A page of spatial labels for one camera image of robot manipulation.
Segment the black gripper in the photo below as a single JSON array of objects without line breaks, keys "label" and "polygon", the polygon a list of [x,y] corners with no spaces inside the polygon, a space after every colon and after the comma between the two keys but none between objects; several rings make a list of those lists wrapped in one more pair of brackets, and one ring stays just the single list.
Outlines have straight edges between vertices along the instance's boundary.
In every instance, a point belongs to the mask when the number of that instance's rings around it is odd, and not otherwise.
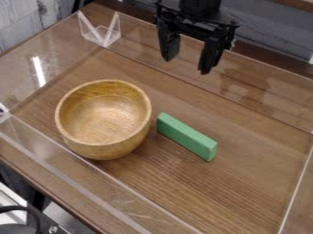
[{"label": "black gripper", "polygon": [[180,35],[205,41],[198,70],[206,75],[217,66],[224,43],[236,38],[238,23],[221,11],[221,0],[157,0],[155,25],[162,57],[170,61],[180,53]]}]

